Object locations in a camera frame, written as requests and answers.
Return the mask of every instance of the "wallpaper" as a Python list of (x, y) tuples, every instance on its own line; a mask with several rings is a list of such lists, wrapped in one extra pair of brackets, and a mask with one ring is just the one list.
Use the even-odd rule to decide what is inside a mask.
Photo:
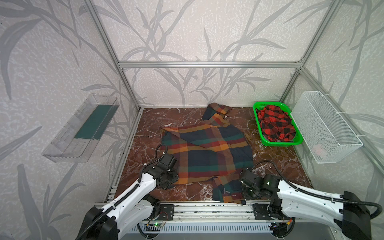
[[(344, 1), (305, 65), (382, 153), (383, 3), (382, 0)], [(286, 103), (293, 108), (303, 91), (313, 89), (299, 77)], [(316, 189), (340, 193), (347, 190), (361, 200), (384, 205), (384, 178), (361, 149), (331, 164), (316, 163), (306, 144), (296, 146), (295, 150)], [(372, 238), (382, 239), (384, 215), (372, 220), (371, 226)]]
[[(137, 112), (82, 1), (0, 0), (0, 239), (73, 239)], [(90, 93), (119, 108), (87, 163), (44, 148)]]
[[(297, 61), (331, 0), (95, 0), (120, 61)], [(143, 106), (251, 106), (292, 69), (125, 69)]]

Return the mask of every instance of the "red and black plaid shirt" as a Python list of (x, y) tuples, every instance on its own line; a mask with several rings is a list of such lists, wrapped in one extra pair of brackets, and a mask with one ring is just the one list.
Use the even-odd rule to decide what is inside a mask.
[(264, 137), (270, 142), (291, 142), (296, 135), (296, 130), (291, 124), (292, 119), (278, 106), (265, 106), (258, 112), (257, 117)]

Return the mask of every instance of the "robotic arm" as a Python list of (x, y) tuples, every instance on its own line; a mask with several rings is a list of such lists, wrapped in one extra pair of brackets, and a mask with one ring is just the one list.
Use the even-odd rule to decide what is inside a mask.
[[(144, 219), (158, 217), (160, 201), (148, 193), (156, 187), (167, 189), (179, 177), (174, 169), (176, 159), (173, 156), (163, 153), (155, 162), (145, 166), (139, 179), (112, 202), (102, 209), (91, 208), (76, 240), (118, 240)], [(272, 224), (270, 228), (274, 236), (288, 235), (295, 218), (299, 217), (340, 229), (352, 240), (371, 240), (371, 219), (381, 213), (379, 204), (361, 202), (355, 194), (347, 191), (344, 195), (331, 194), (293, 184), (273, 162), (259, 163), (262, 162), (272, 163), (281, 177), (267, 174), (262, 178), (252, 170), (243, 169), (240, 181), (245, 200), (271, 199), (267, 208), (257, 203), (253, 205), (255, 217), (267, 215), (275, 220), (290, 219), (287, 223)], [(375, 206), (377, 210), (370, 215), (366, 205)]]

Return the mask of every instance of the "transparent plastic bin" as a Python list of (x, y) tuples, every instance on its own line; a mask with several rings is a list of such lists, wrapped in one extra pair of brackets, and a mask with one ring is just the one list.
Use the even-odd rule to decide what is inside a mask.
[(317, 163), (339, 162), (362, 142), (319, 91), (303, 92), (291, 113)]
[[(111, 107), (96, 126), (96, 131), (89, 138), (75, 138), (99, 105), (111, 105)], [(118, 107), (117, 97), (90, 94), (59, 134), (44, 149), (42, 155), (53, 162), (87, 162)]]

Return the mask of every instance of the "gray floor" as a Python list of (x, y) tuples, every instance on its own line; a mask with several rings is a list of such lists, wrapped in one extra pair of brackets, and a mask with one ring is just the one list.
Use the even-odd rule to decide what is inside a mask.
[[(140, 234), (126, 234), (122, 240), (144, 240)], [(274, 240), (269, 233), (174, 233), (159, 234), (156, 240)], [(334, 240), (328, 226), (320, 223), (301, 222), (296, 223), (292, 232), (285, 237), (286, 240)]]

